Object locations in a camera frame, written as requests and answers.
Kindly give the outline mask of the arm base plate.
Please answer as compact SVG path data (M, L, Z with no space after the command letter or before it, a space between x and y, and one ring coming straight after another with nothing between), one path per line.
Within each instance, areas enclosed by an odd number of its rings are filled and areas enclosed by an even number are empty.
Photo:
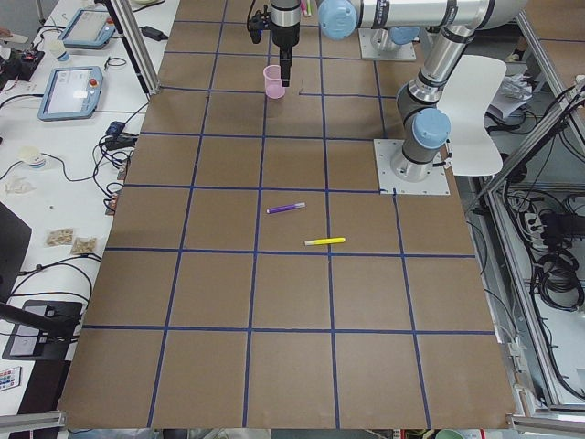
M414 61L413 41L419 36L418 27L362 28L358 31L362 59Z
M384 195L449 196L450 189L441 153L431 163L408 161L399 139L373 141L378 173L378 191Z

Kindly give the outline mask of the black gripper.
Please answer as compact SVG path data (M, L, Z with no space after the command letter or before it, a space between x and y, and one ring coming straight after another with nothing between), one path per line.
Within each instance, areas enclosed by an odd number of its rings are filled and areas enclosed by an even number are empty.
M279 48L281 83L288 86L288 61L293 59L293 47L299 43L300 26L272 26L272 42Z

